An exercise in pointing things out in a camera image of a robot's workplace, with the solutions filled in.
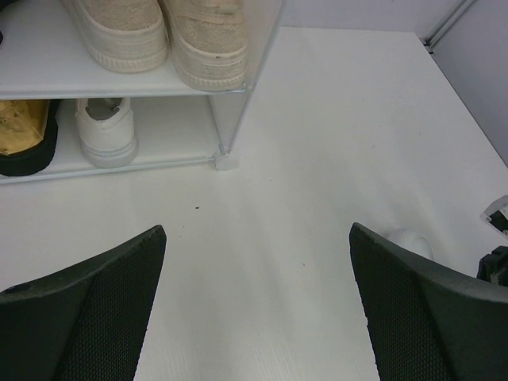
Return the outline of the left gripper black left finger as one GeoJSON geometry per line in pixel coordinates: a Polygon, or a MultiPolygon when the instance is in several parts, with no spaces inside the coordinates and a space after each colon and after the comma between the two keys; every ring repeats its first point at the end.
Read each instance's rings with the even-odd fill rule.
{"type": "Polygon", "coordinates": [[[166,250],[164,228],[1,293],[3,380],[132,380],[166,250]]]}

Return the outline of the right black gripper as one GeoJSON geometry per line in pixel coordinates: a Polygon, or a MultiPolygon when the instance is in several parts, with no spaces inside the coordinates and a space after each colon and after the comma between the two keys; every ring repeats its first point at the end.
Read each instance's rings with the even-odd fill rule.
{"type": "Polygon", "coordinates": [[[479,261],[476,278],[499,286],[508,286],[508,248],[499,246],[479,261]]]}

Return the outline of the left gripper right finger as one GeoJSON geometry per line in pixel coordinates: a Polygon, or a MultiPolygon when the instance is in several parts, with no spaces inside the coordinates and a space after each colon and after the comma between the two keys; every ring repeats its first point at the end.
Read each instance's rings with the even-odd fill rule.
{"type": "Polygon", "coordinates": [[[507,289],[355,223],[350,257],[381,380],[505,380],[507,289]]]}

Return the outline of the gold pointed shoe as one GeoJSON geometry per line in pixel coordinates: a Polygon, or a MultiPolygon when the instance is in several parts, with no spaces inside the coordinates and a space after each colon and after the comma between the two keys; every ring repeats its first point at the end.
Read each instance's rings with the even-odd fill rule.
{"type": "Polygon", "coordinates": [[[59,105],[59,99],[1,101],[2,175],[33,175],[52,162],[58,137],[59,105]]]}

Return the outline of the beige sneaker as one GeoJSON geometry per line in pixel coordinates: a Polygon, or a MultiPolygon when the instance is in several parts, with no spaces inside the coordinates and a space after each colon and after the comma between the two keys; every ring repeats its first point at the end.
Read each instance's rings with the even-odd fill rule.
{"type": "Polygon", "coordinates": [[[248,35],[242,1],[160,1],[177,74],[191,88],[242,87],[248,35]]]}
{"type": "Polygon", "coordinates": [[[63,1],[94,60],[109,71],[140,73],[165,62],[168,42],[157,1],[63,1]]]}

